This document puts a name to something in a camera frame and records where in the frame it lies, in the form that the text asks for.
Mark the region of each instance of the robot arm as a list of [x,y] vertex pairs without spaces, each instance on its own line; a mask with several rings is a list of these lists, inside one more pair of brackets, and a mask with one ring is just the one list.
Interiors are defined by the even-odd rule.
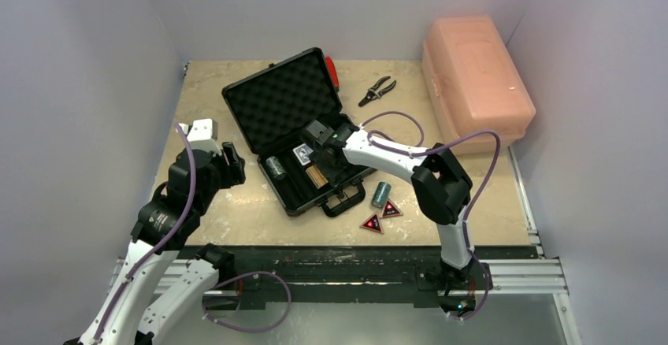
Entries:
[[313,150],[311,158],[318,168],[344,169],[346,165],[364,165],[397,176],[413,185],[422,213],[436,223],[441,242],[444,275],[456,276],[450,284],[467,278],[473,260],[461,217],[470,202],[473,182],[450,150],[423,154],[424,147],[409,147],[374,137],[373,141],[408,155],[385,150],[369,141],[368,132],[350,124],[336,130],[319,121],[311,122],[302,133],[302,141]]
[[[194,199],[183,224],[164,246],[145,261],[142,260],[176,227],[186,206],[191,173],[186,150],[170,165],[168,181],[158,186],[151,201],[139,210],[119,274],[121,277],[114,282],[95,320],[79,339],[70,340],[66,345],[135,343],[138,337],[146,335],[138,332],[140,322],[143,330],[156,331],[152,332],[152,336],[160,335],[182,314],[181,308],[186,308],[179,304],[181,300],[201,296],[197,295],[199,291],[211,288],[219,277],[234,274],[233,263],[221,264],[207,259],[210,254],[203,255],[201,260],[193,261],[191,267],[193,273],[201,272],[206,274],[206,278],[189,280],[186,277],[183,286],[176,284],[171,287],[167,297],[147,308],[158,282],[185,246],[188,236],[199,226],[199,218],[206,213],[215,194],[220,189],[243,184],[246,179],[243,171],[245,161],[237,155],[234,146],[231,143],[223,143],[222,147],[217,144],[217,124],[213,120],[194,121],[192,126],[181,125],[181,128],[187,133],[187,140],[193,149],[196,175]],[[177,298],[184,291],[187,294]]]

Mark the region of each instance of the wooden block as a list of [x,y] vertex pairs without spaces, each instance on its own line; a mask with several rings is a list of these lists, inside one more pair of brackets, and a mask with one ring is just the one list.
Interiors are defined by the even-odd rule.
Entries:
[[318,189],[327,184],[327,179],[315,165],[306,168],[306,174]]

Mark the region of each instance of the tabletop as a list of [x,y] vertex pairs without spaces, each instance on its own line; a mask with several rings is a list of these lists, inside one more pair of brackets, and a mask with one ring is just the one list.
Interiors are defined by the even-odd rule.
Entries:
[[[267,68],[276,61],[191,61],[184,80],[174,121],[191,123],[212,118],[218,123],[218,141],[233,141],[246,159],[246,183],[219,191],[188,244],[221,245],[437,245],[436,226],[421,214],[413,188],[397,177],[375,172],[364,179],[364,202],[338,217],[326,217],[319,208],[289,217],[283,210],[232,118],[221,90],[224,86]],[[354,123],[387,110],[409,113],[425,130],[425,145],[442,142],[419,61],[334,61],[340,82],[343,112]],[[395,89],[381,100],[358,107],[366,89],[380,77],[397,80]],[[414,144],[419,132],[403,117],[386,116],[366,129],[380,129],[396,142]],[[183,149],[171,131],[162,155],[156,184],[167,179],[167,169]],[[482,181],[491,154],[459,157],[473,180],[473,189]],[[384,234],[360,228],[375,208],[370,204],[379,181],[390,183],[390,199],[403,216],[383,219]],[[470,235],[476,245],[527,245],[529,236],[518,195],[512,164],[504,150],[494,174],[469,216]]]

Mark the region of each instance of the pliers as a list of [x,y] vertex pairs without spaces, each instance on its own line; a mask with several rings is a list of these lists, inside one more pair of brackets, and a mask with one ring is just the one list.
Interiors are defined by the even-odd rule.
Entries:
[[364,98],[362,98],[362,100],[359,102],[359,107],[366,105],[374,99],[380,99],[380,97],[386,95],[389,91],[394,89],[396,86],[396,80],[392,81],[392,83],[390,83],[387,87],[384,87],[378,91],[378,88],[387,80],[390,80],[390,76],[381,77],[378,82],[370,87],[366,91],[366,96],[364,96]]

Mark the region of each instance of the triangular label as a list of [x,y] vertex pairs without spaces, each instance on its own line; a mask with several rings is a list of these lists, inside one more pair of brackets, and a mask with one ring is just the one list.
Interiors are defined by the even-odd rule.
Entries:
[[400,217],[402,215],[403,213],[399,210],[399,207],[397,207],[393,201],[388,199],[385,206],[383,206],[383,219],[386,217]]
[[362,225],[359,227],[376,233],[383,233],[383,228],[380,226],[380,218],[378,217],[377,213],[372,215],[369,219],[365,220],[364,223],[362,223]]

